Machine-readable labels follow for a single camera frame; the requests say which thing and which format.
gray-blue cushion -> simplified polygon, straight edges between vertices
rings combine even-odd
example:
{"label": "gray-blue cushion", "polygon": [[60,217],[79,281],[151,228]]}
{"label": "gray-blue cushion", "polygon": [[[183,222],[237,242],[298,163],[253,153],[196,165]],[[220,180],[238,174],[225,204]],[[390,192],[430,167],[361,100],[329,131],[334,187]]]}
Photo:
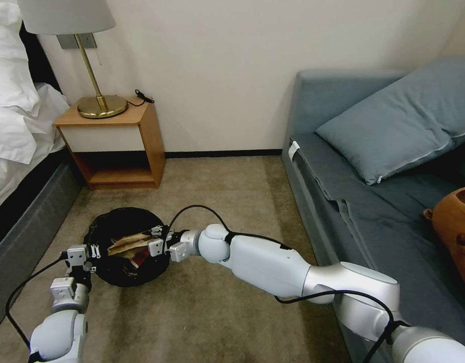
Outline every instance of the gray-blue cushion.
{"label": "gray-blue cushion", "polygon": [[465,56],[419,68],[317,129],[369,185],[465,141]]}

brass lamp base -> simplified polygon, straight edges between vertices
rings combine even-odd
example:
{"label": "brass lamp base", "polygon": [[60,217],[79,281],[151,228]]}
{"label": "brass lamp base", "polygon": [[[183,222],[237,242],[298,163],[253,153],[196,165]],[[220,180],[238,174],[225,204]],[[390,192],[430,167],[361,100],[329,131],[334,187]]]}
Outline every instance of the brass lamp base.
{"label": "brass lamp base", "polygon": [[78,103],[78,112],[86,118],[106,118],[124,112],[127,100],[118,96],[85,97]]}

white wall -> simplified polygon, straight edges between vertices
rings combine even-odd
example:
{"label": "white wall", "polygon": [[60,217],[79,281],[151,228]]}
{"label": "white wall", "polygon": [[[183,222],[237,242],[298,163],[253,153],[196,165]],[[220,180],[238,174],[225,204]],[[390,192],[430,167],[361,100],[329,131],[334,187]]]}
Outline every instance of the white wall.
{"label": "white wall", "polygon": [[465,8],[441,54],[465,54]]}
{"label": "white wall", "polygon": [[[166,151],[280,148],[295,73],[435,58],[465,0],[108,0],[102,92],[156,99]],[[71,101],[93,89],[77,50],[41,36]]]}

red object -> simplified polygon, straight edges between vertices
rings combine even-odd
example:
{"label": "red object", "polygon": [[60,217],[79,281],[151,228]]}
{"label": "red object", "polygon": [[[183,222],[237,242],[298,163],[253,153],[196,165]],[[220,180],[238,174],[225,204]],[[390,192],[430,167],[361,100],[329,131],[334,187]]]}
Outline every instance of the red object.
{"label": "red object", "polygon": [[148,249],[145,248],[143,250],[141,250],[140,252],[137,252],[135,254],[135,257],[132,258],[131,262],[132,262],[132,265],[134,265],[136,268],[139,268],[140,265],[142,265],[144,263],[144,261],[150,256],[149,252],[148,252]]}

white bedsheet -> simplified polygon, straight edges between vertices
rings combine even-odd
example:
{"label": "white bedsheet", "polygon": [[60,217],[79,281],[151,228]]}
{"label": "white bedsheet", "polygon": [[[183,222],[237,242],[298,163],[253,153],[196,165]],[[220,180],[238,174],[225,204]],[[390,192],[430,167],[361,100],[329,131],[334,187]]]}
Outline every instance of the white bedsheet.
{"label": "white bedsheet", "polygon": [[36,89],[41,102],[39,114],[25,118],[25,122],[37,148],[29,165],[0,158],[0,205],[37,164],[65,145],[53,123],[68,109],[66,98],[45,83],[36,84]]}

